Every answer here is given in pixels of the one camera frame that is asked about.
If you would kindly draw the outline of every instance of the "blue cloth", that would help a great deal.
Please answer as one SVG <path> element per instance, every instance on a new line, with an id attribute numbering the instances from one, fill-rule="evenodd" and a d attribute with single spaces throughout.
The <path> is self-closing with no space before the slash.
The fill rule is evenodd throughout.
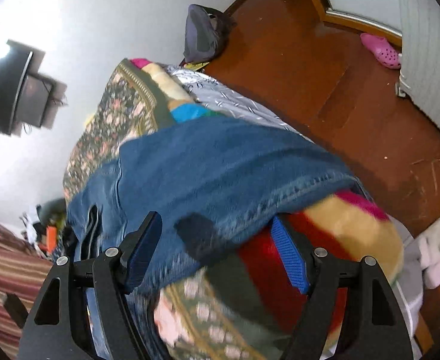
<path id="1" fill-rule="evenodd" d="M 307 294 L 310 289 L 310 282 L 305 260 L 276 215 L 273 217 L 270 234 L 291 285 L 298 288 L 301 294 Z"/>
<path id="2" fill-rule="evenodd" d="M 168 354 L 148 312 L 158 290 L 218 261 L 277 212 L 302 210 L 345 188 L 362 191 L 341 160 L 297 134 L 200 118 L 123 144 L 118 159 L 99 168 L 73 198 L 67 220 L 82 240 L 96 205 L 100 252 L 118 246 L 149 211 L 162 216 L 144 280 L 127 296 L 150 356 L 160 359 Z M 95 325 L 92 294 L 88 302 Z"/>
<path id="3" fill-rule="evenodd" d="M 197 119 L 211 112 L 209 109 L 205 108 L 200 104 L 182 104 L 170 111 L 171 115 L 174 117 L 175 122 L 184 123 L 188 120 Z"/>

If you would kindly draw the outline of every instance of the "brown floor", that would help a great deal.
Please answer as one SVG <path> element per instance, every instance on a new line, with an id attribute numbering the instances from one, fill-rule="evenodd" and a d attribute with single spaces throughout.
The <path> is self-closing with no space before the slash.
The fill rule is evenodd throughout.
<path id="1" fill-rule="evenodd" d="M 206 73 L 264 104 L 339 155 L 388 213 L 415 236 L 440 216 L 440 132 L 394 94 L 356 33 L 326 27 L 310 0 L 247 0 Z M 440 287 L 422 309 L 440 336 Z"/>

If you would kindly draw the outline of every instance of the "white cabinet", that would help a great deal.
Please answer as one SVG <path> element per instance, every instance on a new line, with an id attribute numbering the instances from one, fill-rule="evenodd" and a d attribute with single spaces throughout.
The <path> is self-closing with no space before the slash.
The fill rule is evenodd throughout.
<path id="1" fill-rule="evenodd" d="M 399 0 L 403 29 L 400 88 L 440 129 L 440 6 Z"/>

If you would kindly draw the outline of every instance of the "gray bag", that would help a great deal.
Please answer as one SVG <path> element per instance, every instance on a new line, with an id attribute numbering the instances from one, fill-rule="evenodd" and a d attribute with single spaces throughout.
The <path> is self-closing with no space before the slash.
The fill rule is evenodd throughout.
<path id="1" fill-rule="evenodd" d="M 190 5 L 185 26 L 185 62 L 207 62 L 218 56 L 227 45 L 232 25 L 230 17 L 216 9 Z"/>

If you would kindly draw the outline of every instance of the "blanket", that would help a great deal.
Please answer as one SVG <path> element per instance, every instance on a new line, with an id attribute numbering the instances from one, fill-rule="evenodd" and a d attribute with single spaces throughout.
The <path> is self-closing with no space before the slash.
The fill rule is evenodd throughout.
<path id="1" fill-rule="evenodd" d="M 19 351 L 22 331 L 3 307 L 5 294 L 15 293 L 30 310 L 51 266 L 29 244 L 0 225 L 0 347 L 11 359 Z"/>
<path id="2" fill-rule="evenodd" d="M 250 99 L 225 107 L 221 102 L 199 103 L 191 94 L 160 65 L 123 60 L 72 152 L 64 175 L 66 200 L 103 162 L 118 156 L 124 142 L 174 123 L 223 114 L 298 133 Z M 401 271 L 403 245 L 393 224 L 376 205 L 352 192 L 329 196 L 290 215 L 290 221 L 314 246 L 326 247 L 337 257 L 375 257 L 390 283 Z M 346 293 L 339 291 L 326 347 L 338 338 L 345 299 Z M 224 261 L 164 288 L 154 317 L 175 359 L 276 360 L 305 300 L 291 286 L 267 227 Z"/>

